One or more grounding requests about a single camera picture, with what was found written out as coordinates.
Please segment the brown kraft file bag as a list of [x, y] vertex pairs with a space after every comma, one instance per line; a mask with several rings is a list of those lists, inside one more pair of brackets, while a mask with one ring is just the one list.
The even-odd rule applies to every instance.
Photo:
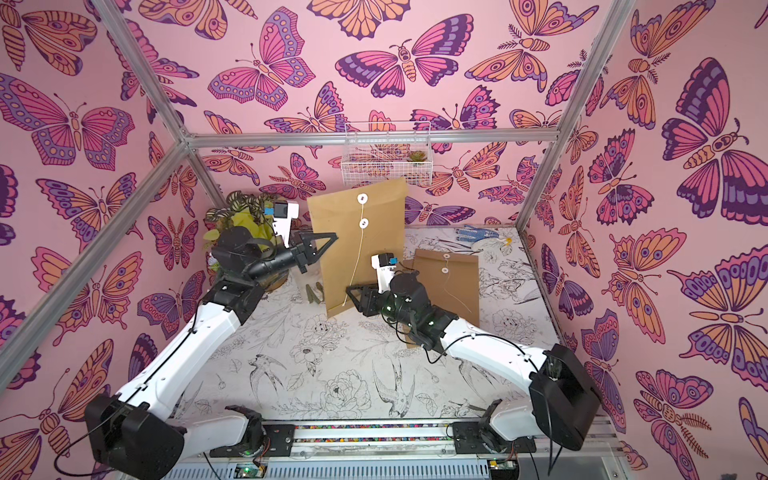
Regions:
[[418, 271], [432, 304], [479, 326], [479, 259], [473, 255], [417, 249], [404, 270]]
[[321, 258], [328, 317], [353, 307], [347, 287], [377, 281], [373, 256], [404, 253], [408, 189], [399, 178], [308, 199], [313, 231], [337, 235]]

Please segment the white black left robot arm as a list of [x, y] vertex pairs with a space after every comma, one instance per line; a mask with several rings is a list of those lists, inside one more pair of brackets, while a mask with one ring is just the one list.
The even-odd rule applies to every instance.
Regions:
[[211, 355], [254, 313], [271, 277], [293, 267], [305, 272], [336, 241], [333, 232], [300, 232], [293, 246], [255, 238], [245, 227], [221, 233], [212, 249], [219, 272], [194, 303], [190, 324], [117, 393], [85, 409], [94, 460], [136, 479], [161, 479], [186, 458], [229, 448], [260, 454], [267, 437], [260, 413], [230, 405], [189, 423], [170, 418], [176, 401]]

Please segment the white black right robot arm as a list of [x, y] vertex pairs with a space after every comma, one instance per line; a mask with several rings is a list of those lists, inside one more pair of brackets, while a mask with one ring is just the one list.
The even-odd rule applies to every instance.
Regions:
[[602, 395], [566, 346], [542, 349], [488, 333], [432, 303], [415, 272], [387, 274], [377, 285], [349, 286], [346, 294], [364, 316], [407, 327], [408, 339], [425, 351], [479, 366], [528, 393], [527, 407], [499, 400], [486, 409], [481, 423], [488, 439], [512, 442], [543, 434], [567, 450], [582, 449]]

